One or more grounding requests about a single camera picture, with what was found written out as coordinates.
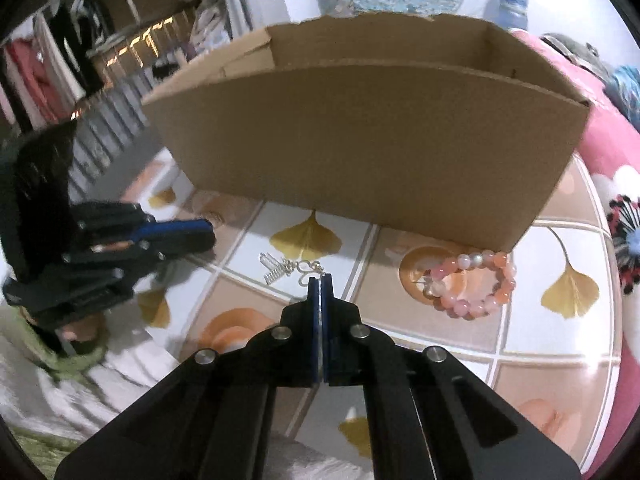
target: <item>beaded bracelet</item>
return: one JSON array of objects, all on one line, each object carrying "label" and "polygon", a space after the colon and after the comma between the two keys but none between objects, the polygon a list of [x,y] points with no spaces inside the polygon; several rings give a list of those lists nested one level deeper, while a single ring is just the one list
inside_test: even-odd
[{"label": "beaded bracelet", "polygon": [[[454,296],[446,283],[442,280],[458,270],[491,269],[499,272],[498,288],[493,294],[489,294],[484,300],[467,301],[459,300]],[[493,253],[483,251],[481,253],[460,254],[457,258],[447,258],[443,263],[433,269],[427,270],[424,277],[431,280],[428,283],[428,294],[440,298],[442,306],[452,311],[459,317],[471,316],[472,318],[487,316],[500,310],[500,307],[508,303],[511,293],[516,287],[516,267],[507,260],[503,252]]]}]

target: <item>silver rivet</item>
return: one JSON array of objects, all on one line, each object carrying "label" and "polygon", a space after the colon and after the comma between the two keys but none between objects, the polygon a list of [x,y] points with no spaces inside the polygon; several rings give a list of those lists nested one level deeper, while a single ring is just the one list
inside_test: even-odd
[{"label": "silver rivet", "polygon": [[356,339],[364,339],[366,337],[369,337],[371,330],[367,325],[358,324],[358,325],[353,325],[349,329],[349,332]]},{"label": "silver rivet", "polygon": [[278,341],[286,341],[291,337],[291,329],[288,326],[277,326],[271,330],[271,337]]},{"label": "silver rivet", "polygon": [[210,365],[213,361],[216,360],[217,354],[215,350],[211,348],[203,348],[202,350],[198,350],[196,355],[194,356],[194,360],[199,365]]},{"label": "silver rivet", "polygon": [[442,346],[430,346],[427,348],[427,357],[434,363],[441,363],[447,358],[447,351]]}]

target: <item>pink bedding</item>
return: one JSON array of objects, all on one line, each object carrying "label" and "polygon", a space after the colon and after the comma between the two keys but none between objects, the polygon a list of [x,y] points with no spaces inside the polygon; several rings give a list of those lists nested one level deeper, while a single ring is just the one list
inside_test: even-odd
[{"label": "pink bedding", "polygon": [[[604,95],[604,84],[528,32],[515,30],[513,35],[542,54],[593,103],[578,152],[605,213],[611,212],[609,202],[619,195],[636,202],[640,196],[640,134]],[[640,286],[623,296],[623,337],[620,376],[609,424],[593,465],[583,475],[585,480],[610,455],[640,406]]]}]

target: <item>yellow ginkgo leaf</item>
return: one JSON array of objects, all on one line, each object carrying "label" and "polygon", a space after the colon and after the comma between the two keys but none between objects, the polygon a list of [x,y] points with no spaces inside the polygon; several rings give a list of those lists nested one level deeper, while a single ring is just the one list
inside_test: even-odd
[{"label": "yellow ginkgo leaf", "polygon": [[142,319],[151,327],[167,328],[171,321],[171,311],[166,302],[165,289],[141,292],[136,296]]},{"label": "yellow ginkgo leaf", "polygon": [[318,260],[342,247],[340,238],[318,223],[315,211],[301,224],[274,234],[269,242],[289,260]]},{"label": "yellow ginkgo leaf", "polygon": [[173,203],[175,200],[175,191],[168,187],[167,189],[163,189],[162,191],[157,192],[155,195],[149,197],[149,205],[153,209],[159,209],[166,205]]},{"label": "yellow ginkgo leaf", "polygon": [[566,265],[562,275],[542,295],[542,306],[561,314],[565,319],[584,316],[598,301],[600,288],[589,276],[571,266],[564,243],[553,229],[549,230],[560,242]]},{"label": "yellow ginkgo leaf", "polygon": [[369,439],[369,423],[367,417],[358,416],[345,420],[338,426],[348,443],[358,450],[360,456],[371,458],[371,440]]}]

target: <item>green fabric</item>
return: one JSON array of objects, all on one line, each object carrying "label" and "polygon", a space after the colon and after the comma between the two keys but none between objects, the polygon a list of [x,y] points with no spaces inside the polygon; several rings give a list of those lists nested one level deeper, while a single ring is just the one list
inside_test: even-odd
[{"label": "green fabric", "polygon": [[14,309],[13,318],[20,338],[34,355],[36,364],[44,368],[56,380],[82,380],[82,372],[102,361],[107,352],[109,332],[106,327],[98,330],[98,337],[86,348],[86,352],[75,356],[55,353],[45,345],[35,333],[29,322],[24,319],[18,308]]},{"label": "green fabric", "polygon": [[62,459],[80,445],[80,442],[61,436],[33,433],[22,428],[10,429],[22,450],[50,480]]}]

